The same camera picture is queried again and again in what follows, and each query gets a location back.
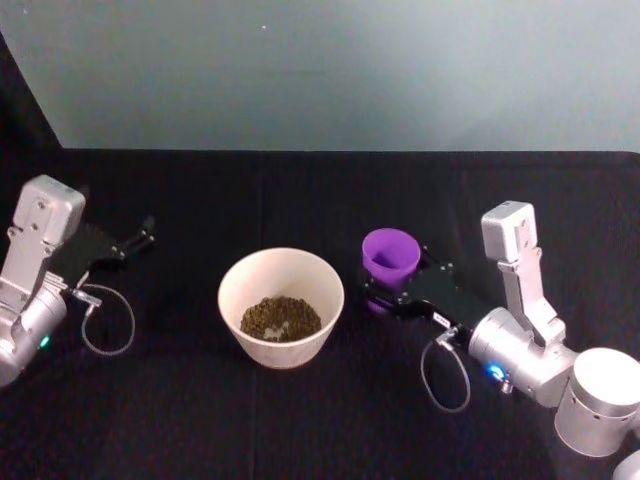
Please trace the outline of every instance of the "blue led light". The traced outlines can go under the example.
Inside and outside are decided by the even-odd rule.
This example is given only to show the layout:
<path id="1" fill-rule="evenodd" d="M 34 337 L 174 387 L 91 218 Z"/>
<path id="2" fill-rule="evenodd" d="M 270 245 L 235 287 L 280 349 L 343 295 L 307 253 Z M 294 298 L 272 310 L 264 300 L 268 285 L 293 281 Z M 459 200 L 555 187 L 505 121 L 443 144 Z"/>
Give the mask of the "blue led light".
<path id="1" fill-rule="evenodd" d="M 487 367 L 487 373 L 491 375 L 493 378 L 502 382 L 504 378 L 507 376 L 505 371 L 500 368 L 498 365 L 489 365 Z"/>

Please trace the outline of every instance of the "gray wall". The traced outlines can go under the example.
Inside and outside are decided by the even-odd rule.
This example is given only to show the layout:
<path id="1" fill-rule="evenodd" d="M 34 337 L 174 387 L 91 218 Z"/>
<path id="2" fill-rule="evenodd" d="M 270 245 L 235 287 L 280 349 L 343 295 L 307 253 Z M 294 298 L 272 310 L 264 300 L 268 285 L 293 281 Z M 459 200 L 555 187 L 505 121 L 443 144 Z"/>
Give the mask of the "gray wall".
<path id="1" fill-rule="evenodd" d="M 66 147 L 640 151 L 638 0 L 0 0 Z"/>

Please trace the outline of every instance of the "black table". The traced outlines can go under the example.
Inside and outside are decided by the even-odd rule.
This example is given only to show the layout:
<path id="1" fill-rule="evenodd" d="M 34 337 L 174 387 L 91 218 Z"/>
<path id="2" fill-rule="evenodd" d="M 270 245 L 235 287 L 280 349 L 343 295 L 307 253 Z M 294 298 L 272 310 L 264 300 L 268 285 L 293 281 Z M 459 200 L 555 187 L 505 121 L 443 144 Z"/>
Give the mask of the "black table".
<path id="1" fill-rule="evenodd" d="M 47 173 L 92 188 L 85 219 L 125 238 L 147 213 L 158 245 L 120 275 L 134 347 L 89 353 L 73 308 L 23 377 L 0 391 L 3 479 L 602 479 L 634 447 L 591 460 L 563 447 L 553 412 L 504 398 L 471 362 L 472 403 L 447 416 L 419 380 L 424 322 L 372 318 L 357 293 L 360 242 L 406 229 L 503 303 L 482 213 L 532 202 L 546 294 L 569 346 L 640 357 L 640 169 L 625 153 L 320 154 L 65 151 L 2 159 L 0 225 Z M 270 246 L 329 261 L 343 315 L 308 365 L 254 364 L 224 326 L 224 272 Z M 123 318 L 95 328 L 118 342 Z"/>

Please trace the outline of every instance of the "white bowl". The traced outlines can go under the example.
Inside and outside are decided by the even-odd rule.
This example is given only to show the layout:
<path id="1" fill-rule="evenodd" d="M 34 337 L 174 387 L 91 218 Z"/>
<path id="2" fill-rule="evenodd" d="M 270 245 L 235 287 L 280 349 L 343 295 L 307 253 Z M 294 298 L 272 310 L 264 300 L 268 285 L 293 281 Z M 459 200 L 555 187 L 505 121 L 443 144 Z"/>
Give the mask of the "white bowl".
<path id="1" fill-rule="evenodd" d="M 258 340 L 240 330 L 249 307 L 277 296 L 305 300 L 320 317 L 322 329 L 302 340 L 284 343 Z M 252 253 L 231 267 L 218 290 L 218 307 L 231 333 L 251 358 L 269 368 L 294 368 L 315 357 L 343 306 L 342 282 L 331 265 L 294 248 Z"/>

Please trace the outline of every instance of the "cable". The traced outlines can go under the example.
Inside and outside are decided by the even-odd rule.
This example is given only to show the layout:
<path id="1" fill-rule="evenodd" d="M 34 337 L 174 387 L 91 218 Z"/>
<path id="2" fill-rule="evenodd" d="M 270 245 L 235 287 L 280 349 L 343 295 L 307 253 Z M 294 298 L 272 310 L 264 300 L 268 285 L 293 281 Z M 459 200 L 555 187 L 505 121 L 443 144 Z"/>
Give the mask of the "cable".
<path id="1" fill-rule="evenodd" d="M 456 351 L 445 340 L 441 340 L 442 337 L 447 336 L 447 332 L 445 332 L 445 334 L 439 337 L 437 340 L 431 340 L 424 347 L 424 350 L 422 350 L 422 357 L 420 358 L 420 373 L 422 374 L 422 383 L 424 383 L 424 388 L 427 390 L 427 394 L 429 395 L 429 398 L 431 399 L 433 404 L 439 410 L 442 410 L 445 413 L 455 414 L 455 413 L 460 413 L 464 411 L 469 406 L 469 402 L 471 401 L 471 383 L 469 382 L 469 374 L 467 373 L 467 369 L 462 363 L 462 360 L 460 360 L 460 357 L 458 356 Z M 460 371 L 462 372 L 467 393 L 464 401 L 458 407 L 449 408 L 449 407 L 445 407 L 442 403 L 440 403 L 440 401 L 436 398 L 435 394 L 433 393 L 433 390 L 431 389 L 431 385 L 429 385 L 429 380 L 427 380 L 427 375 L 425 374 L 425 368 L 424 368 L 424 361 L 425 361 L 425 358 L 427 357 L 427 353 L 429 353 L 429 350 L 431 350 L 434 343 L 443 347 L 446 351 L 448 351 L 451 355 L 453 355 L 453 358 L 458 363 L 458 366 L 460 367 Z"/>
<path id="2" fill-rule="evenodd" d="M 122 346 L 121 348 L 118 348 L 117 350 L 102 350 L 101 348 L 98 348 L 93 343 L 91 343 L 91 340 L 89 340 L 89 337 L 87 337 L 87 323 L 89 321 L 90 315 L 85 315 L 84 319 L 82 320 L 82 328 L 81 328 L 82 340 L 84 341 L 85 345 L 92 352 L 97 353 L 98 355 L 102 355 L 104 357 L 115 357 L 116 355 L 120 355 L 124 353 L 131 346 L 131 344 L 133 344 L 133 339 L 136 336 L 136 316 L 133 313 L 133 308 L 131 308 L 131 305 L 129 304 L 127 299 L 124 297 L 124 295 L 122 295 L 117 290 L 114 290 L 113 288 L 106 287 L 104 285 L 98 285 L 96 283 L 85 283 L 83 285 L 83 288 L 95 288 L 97 290 L 103 290 L 105 292 L 109 292 L 115 295 L 127 308 L 127 311 L 129 312 L 129 317 L 131 318 L 131 335 L 129 336 L 129 340 L 127 341 L 127 343 L 125 343 L 124 346 Z"/>

